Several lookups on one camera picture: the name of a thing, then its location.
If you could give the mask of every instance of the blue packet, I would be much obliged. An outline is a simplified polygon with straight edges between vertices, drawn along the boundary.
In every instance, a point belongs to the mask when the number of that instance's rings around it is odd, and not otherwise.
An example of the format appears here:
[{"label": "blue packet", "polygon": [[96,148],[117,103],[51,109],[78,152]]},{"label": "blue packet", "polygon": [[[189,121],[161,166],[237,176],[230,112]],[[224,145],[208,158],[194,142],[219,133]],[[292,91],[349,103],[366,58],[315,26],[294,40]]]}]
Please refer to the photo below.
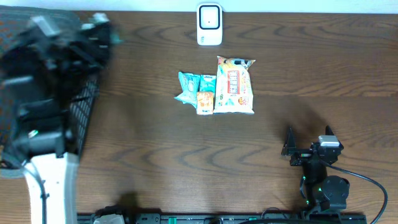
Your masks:
[{"label": "blue packet", "polygon": [[213,96],[215,96],[216,95],[216,76],[215,75],[201,75],[199,91],[210,91],[213,93]]},{"label": "blue packet", "polygon": [[178,73],[178,79],[181,83],[182,93],[175,97],[176,100],[180,100],[183,103],[190,103],[193,107],[197,107],[197,93],[200,83],[200,75],[194,75],[191,73]]}]

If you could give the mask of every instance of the white wall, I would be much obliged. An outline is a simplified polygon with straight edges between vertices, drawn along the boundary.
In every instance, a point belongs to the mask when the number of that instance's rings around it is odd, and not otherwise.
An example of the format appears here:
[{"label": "white wall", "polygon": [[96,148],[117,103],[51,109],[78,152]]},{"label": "white wall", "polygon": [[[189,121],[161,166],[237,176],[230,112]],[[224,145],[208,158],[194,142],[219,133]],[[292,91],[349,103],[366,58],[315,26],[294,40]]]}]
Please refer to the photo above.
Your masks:
[{"label": "white wall", "polygon": [[[185,11],[200,0],[0,0],[7,6],[68,10]],[[225,12],[398,13],[398,0],[213,0]]]}]

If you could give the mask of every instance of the tabletop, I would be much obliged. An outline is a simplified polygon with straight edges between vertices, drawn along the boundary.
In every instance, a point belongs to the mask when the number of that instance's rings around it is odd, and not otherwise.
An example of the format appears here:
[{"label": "tabletop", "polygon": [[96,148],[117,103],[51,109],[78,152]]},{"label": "tabletop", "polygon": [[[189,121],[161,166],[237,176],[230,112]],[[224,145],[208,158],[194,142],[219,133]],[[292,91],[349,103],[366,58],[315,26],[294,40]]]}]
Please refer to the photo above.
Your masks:
[{"label": "tabletop", "polygon": [[[77,12],[81,17],[92,12]],[[301,167],[280,156],[288,126],[309,146],[329,124],[334,165],[380,182],[398,222],[398,16],[223,14],[223,43],[199,46],[191,12],[107,12],[124,42],[103,73],[77,181],[77,210],[120,203],[171,213],[296,210]],[[217,55],[255,59],[254,115],[199,116],[178,72],[215,75]],[[370,222],[383,195],[349,180],[345,212]],[[0,180],[0,223],[29,223],[24,179]]]}]

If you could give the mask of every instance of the snack bag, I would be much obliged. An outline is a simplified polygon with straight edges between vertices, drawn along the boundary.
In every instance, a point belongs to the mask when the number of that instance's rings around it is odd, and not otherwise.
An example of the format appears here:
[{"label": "snack bag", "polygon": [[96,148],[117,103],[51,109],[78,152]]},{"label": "snack bag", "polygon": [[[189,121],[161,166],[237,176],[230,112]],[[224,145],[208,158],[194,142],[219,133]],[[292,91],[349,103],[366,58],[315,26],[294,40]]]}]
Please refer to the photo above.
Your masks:
[{"label": "snack bag", "polygon": [[215,75],[201,75],[199,91],[210,91],[213,96],[216,94],[216,76]]},{"label": "snack bag", "polygon": [[176,96],[175,99],[183,103],[190,103],[196,108],[200,75],[179,72],[178,79],[181,83],[182,93]]},{"label": "snack bag", "polygon": [[212,92],[199,91],[197,97],[198,97],[197,114],[199,115],[213,114],[214,94]]},{"label": "snack bag", "polygon": [[218,57],[216,104],[214,113],[253,111],[253,92],[248,68],[255,60]]}]

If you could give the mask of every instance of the crate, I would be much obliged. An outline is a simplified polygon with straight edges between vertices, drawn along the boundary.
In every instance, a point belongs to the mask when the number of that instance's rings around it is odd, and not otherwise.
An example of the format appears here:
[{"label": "crate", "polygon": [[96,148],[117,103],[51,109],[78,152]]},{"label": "crate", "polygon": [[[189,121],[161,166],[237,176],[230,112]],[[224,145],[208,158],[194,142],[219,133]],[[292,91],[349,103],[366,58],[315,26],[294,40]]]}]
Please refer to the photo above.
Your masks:
[{"label": "crate", "polygon": [[[51,17],[62,30],[77,30],[81,26],[78,16],[68,11],[0,6],[0,55],[12,45],[13,38],[26,28],[27,21],[32,16]],[[95,96],[97,91],[97,80],[91,79],[86,83],[77,98]],[[71,114],[78,123],[77,143],[79,155],[81,155],[83,150],[94,100],[94,97],[89,97],[86,100],[72,103],[70,106]],[[7,89],[0,87],[0,146],[6,145],[10,133],[15,128],[12,115],[16,112],[19,103],[21,102],[13,99]]]}]

